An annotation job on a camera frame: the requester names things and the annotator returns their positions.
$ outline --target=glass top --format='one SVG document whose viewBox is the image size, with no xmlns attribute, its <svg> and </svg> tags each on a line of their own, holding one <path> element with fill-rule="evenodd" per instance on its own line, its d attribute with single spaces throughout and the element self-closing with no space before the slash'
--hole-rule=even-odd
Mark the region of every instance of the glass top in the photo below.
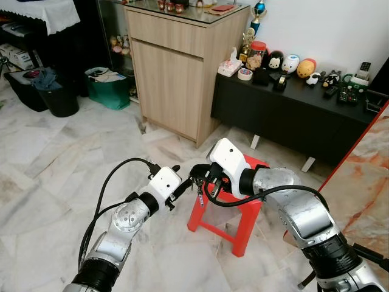
<svg viewBox="0 0 389 292">
<path fill-rule="evenodd" d="M 216 6 L 223 5 L 223 4 L 227 4 L 227 1 L 226 2 L 218 1 Z M 185 19 L 189 19 L 192 21 L 199 21 L 200 23 L 206 23 L 206 24 L 214 23 L 215 21 L 223 19 L 226 16 L 229 16 L 229 15 L 231 15 L 235 12 L 238 12 L 238 11 L 249 6 L 246 4 L 237 4 L 238 8 L 231 10 L 230 12 L 228 12 L 226 14 L 212 15 L 212 14 L 204 12 L 208 8 L 197 8 L 197 7 L 192 7 L 192 6 L 189 6 L 188 8 L 186 8 L 181 14 L 177 14 L 176 12 L 167 12 L 166 7 L 165 7 L 165 10 L 159 9 L 157 0 L 140 0 L 140 1 L 135 1 L 135 2 L 129 2 L 129 3 L 124 4 L 124 5 L 138 8 L 138 9 L 144 9 L 144 10 L 148 10 L 148 11 L 152 11 L 152 12 L 156 12 L 156 13 L 175 16 L 178 18 L 185 18 Z"/>
</svg>

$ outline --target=green bag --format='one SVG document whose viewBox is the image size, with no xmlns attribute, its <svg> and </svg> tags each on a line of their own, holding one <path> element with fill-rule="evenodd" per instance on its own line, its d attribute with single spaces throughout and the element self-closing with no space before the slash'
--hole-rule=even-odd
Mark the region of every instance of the green bag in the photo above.
<svg viewBox="0 0 389 292">
<path fill-rule="evenodd" d="M 127 78 L 113 82 L 92 82 L 88 75 L 96 69 L 85 71 L 89 98 L 112 110 L 121 110 L 129 105 L 129 81 Z"/>
</svg>

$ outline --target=white wall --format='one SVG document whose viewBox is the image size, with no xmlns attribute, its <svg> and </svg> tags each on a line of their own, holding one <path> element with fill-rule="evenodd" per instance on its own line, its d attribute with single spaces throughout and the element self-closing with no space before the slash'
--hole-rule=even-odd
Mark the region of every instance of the white wall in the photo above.
<svg viewBox="0 0 389 292">
<path fill-rule="evenodd" d="M 241 0 L 255 5 L 257 0 Z M 356 73 L 371 63 L 374 77 L 389 57 L 389 0 L 264 0 L 256 39 L 270 50 L 313 58 Z"/>
</svg>

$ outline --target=jar lid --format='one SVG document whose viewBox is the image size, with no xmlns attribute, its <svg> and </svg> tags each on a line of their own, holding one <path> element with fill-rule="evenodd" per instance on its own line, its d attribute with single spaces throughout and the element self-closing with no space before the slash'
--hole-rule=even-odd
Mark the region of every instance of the jar lid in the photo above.
<svg viewBox="0 0 389 292">
<path fill-rule="evenodd" d="M 262 41 L 253 41 L 251 43 L 251 48 L 253 50 L 266 50 L 266 44 Z"/>
</svg>

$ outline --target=white tablecloth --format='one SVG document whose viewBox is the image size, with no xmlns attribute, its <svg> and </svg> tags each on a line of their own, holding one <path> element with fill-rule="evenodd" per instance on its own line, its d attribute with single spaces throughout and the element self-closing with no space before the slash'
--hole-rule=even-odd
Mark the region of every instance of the white tablecloth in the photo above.
<svg viewBox="0 0 389 292">
<path fill-rule="evenodd" d="M 0 10 L 42 19 L 46 22 L 48 35 L 60 32 L 80 22 L 73 0 L 41 0 L 35 2 L 0 0 Z"/>
</svg>

